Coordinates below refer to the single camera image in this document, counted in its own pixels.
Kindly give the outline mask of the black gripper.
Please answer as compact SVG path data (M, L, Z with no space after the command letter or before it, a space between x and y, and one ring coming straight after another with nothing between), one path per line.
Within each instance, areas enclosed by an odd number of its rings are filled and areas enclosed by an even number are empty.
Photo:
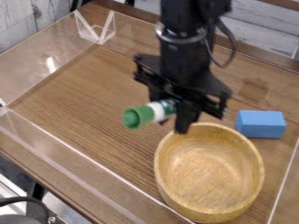
M133 77L149 90L149 101L172 99L177 101L175 132L185 134L199 120L200 113L221 119L227 102L232 96L231 88L211 71L211 64L225 67L213 58L213 37L197 43L175 45L160 43L160 54L136 54Z

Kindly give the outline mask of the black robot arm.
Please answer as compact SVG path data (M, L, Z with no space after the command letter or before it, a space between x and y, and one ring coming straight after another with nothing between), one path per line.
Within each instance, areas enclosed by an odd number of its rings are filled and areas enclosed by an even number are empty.
M229 39L233 35L220 17L231 11L231 0L161 0L160 20L155 35L160 43L157 55L133 57L135 80L144 84L149 101L175 101L175 126L179 134L203 113L221 118L231 88L212 74L215 31Z

